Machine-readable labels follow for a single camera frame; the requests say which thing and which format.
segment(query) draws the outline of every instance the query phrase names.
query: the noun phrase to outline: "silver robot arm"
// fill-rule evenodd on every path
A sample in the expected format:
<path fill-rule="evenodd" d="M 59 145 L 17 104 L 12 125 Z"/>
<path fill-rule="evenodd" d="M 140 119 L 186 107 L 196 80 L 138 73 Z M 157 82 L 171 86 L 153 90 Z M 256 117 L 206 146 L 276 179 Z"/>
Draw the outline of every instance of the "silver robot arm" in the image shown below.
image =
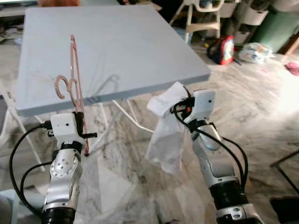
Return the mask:
<path fill-rule="evenodd" d="M 214 125 L 208 123 L 214 107 L 214 98 L 214 91 L 195 91 L 192 97 L 185 101 L 186 105 L 184 102 L 180 104 L 183 107 L 180 112 L 182 112 L 183 122 L 192 133 L 193 151 L 214 198 L 217 222 L 218 224 L 264 224 L 254 205 L 248 202 L 225 149 L 198 131 L 201 130 L 222 143 Z"/>
<path fill-rule="evenodd" d="M 82 113 L 57 114 L 50 122 L 58 150 L 50 167 L 51 180 L 43 206 L 42 224 L 72 224 L 78 204 L 84 138 L 96 137 L 96 134 L 82 134 Z"/>

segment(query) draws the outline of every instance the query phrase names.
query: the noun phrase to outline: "pink cloth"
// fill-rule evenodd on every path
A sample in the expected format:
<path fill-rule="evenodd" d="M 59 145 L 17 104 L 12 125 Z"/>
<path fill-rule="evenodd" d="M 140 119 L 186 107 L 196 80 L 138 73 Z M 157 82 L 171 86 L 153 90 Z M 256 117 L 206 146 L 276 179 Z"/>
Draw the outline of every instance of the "pink cloth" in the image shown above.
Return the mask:
<path fill-rule="evenodd" d="M 285 65 L 285 67 L 295 76 L 299 76 L 299 64 L 295 62 L 290 62 Z"/>

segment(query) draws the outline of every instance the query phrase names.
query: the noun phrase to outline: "green container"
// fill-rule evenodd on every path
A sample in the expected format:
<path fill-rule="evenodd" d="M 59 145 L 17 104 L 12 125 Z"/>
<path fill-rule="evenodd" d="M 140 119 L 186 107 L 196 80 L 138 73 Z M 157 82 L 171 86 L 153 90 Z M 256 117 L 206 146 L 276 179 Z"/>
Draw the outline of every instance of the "green container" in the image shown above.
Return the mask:
<path fill-rule="evenodd" d="M 257 28 L 250 42 L 258 42 L 276 53 L 296 32 L 298 26 L 299 14 L 280 12 L 270 8 L 267 17 Z"/>

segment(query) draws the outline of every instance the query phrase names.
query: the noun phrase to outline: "white tissue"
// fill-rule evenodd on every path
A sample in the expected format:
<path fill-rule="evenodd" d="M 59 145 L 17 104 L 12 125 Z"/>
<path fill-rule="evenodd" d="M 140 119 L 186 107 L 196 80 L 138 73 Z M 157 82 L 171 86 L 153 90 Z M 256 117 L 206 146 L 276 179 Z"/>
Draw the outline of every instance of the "white tissue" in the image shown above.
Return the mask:
<path fill-rule="evenodd" d="M 188 96 L 186 89 L 176 82 L 166 92 L 153 97 L 147 108 L 160 117 L 146 154 L 146 159 L 158 163 L 161 168 L 176 174 L 181 168 L 181 157 L 185 127 L 179 123 L 169 109 Z"/>

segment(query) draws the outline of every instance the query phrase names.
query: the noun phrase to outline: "white marble floor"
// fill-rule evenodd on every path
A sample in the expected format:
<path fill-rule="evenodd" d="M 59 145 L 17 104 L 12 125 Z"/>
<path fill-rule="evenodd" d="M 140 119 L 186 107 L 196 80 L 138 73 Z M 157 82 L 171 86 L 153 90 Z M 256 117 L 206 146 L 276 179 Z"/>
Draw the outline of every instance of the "white marble floor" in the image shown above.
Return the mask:
<path fill-rule="evenodd" d="M 188 88 L 217 90 L 211 121 L 221 135 L 235 140 L 246 151 L 249 158 L 248 198 L 255 203 L 266 223 L 278 223 L 269 203 L 270 197 L 291 196 L 295 192 L 269 165 L 299 146 L 299 78 L 284 68 L 289 61 L 299 62 L 299 57 L 277 56 L 264 65 L 243 62 L 242 66 L 236 63 L 220 66 L 213 64 L 198 48 L 194 49 L 213 74 L 209 82 L 192 84 Z M 0 78 L 12 95 L 18 60 L 19 51 L 15 46 L 0 46 Z M 140 122 L 152 129 L 157 117 L 147 111 L 146 104 L 155 94 L 132 100 Z M 113 105 L 107 105 L 105 110 L 109 116 L 117 111 Z M 42 118 L 48 117 L 49 114 L 42 115 Z M 88 107 L 86 117 L 92 130 L 104 131 L 98 106 Z M 32 118 L 23 120 L 26 127 L 35 122 Z M 12 147 L 20 137 L 13 121 L 9 127 L 11 138 L 0 147 L 0 189 L 12 187 L 7 164 Z M 32 137 L 42 160 L 50 160 L 55 141 L 44 131 L 35 132 Z M 149 133 L 136 129 L 125 117 L 120 117 L 102 145 L 83 158 L 76 224 L 216 223 L 213 200 L 199 171 L 190 140 L 184 146 L 182 171 L 176 176 L 164 173 L 145 160 L 149 140 Z M 35 163 L 25 142 L 15 159 L 17 179 L 20 180 L 25 168 Z M 282 167 L 298 183 L 298 157 Z M 27 185 L 34 183 L 43 191 L 42 186 L 48 181 L 48 172 L 37 171 L 29 177 Z"/>

